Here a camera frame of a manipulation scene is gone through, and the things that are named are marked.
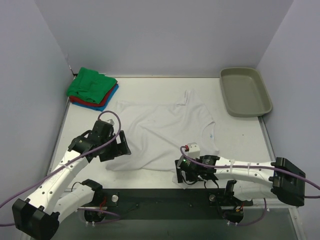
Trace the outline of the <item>red t shirt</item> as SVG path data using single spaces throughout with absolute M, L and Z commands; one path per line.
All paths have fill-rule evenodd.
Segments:
M 81 99 L 81 100 L 83 100 L 83 101 L 85 101 L 85 102 L 94 103 L 94 104 L 99 104 L 99 103 L 103 100 L 103 98 L 104 98 L 104 96 L 106 95 L 106 93 L 101 93 L 100 95 L 91 96 L 91 97 L 88 97 L 88 98 L 79 97 L 79 96 L 75 96 L 75 95 L 71 95 L 71 96 L 77 97 L 77 98 L 79 98 L 79 99 Z

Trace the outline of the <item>grey plastic tray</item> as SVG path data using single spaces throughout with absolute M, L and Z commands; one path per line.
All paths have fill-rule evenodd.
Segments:
M 261 74 L 250 67 L 228 67 L 220 71 L 220 89 L 227 112 L 233 117 L 261 117 L 273 104 Z

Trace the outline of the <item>blue t shirt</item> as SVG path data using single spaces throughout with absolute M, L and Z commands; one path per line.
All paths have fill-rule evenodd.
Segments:
M 110 102 L 111 98 L 114 96 L 114 94 L 116 93 L 116 91 L 118 90 L 119 85 L 115 84 L 112 89 L 110 89 L 110 91 L 108 91 L 106 93 L 106 95 L 104 96 L 104 98 L 102 99 L 102 101 L 100 103 L 91 103 L 91 102 L 86 102 L 84 100 L 81 100 L 78 97 L 75 96 L 71 96 L 69 98 L 70 102 L 76 106 L 80 106 L 83 108 L 87 108 L 87 109 L 91 109 L 94 111 L 99 111 L 99 112 L 103 112 L 108 103 Z

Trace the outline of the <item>white t shirt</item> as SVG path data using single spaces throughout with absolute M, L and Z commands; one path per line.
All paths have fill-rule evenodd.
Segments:
M 114 111 L 131 154 L 110 160 L 107 170 L 175 172 L 180 147 L 191 143 L 198 144 L 202 155 L 219 154 L 215 120 L 194 90 L 169 104 L 118 101 Z

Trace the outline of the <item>green t shirt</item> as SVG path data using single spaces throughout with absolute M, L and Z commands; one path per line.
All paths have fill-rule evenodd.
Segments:
M 96 70 L 81 67 L 75 79 L 69 85 L 66 95 L 80 98 L 106 93 L 118 81 L 113 77 L 105 76 Z

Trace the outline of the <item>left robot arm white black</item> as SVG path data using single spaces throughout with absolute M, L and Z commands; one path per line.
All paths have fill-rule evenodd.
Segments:
M 60 223 L 85 204 L 96 206 L 103 199 L 102 185 L 86 179 L 66 196 L 62 196 L 77 174 L 94 158 L 101 162 L 130 155 L 125 133 L 114 132 L 113 120 L 97 120 L 91 130 L 74 138 L 58 166 L 26 199 L 13 206 L 16 228 L 36 240 L 50 240 Z

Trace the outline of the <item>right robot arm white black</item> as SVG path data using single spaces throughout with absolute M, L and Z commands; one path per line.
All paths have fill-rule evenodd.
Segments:
M 181 156 L 174 163 L 178 183 L 226 180 L 224 195 L 241 202 L 265 198 L 295 207 L 305 204 L 306 174 L 284 157 L 270 162 L 243 162 L 216 155 L 200 156 L 195 161 Z

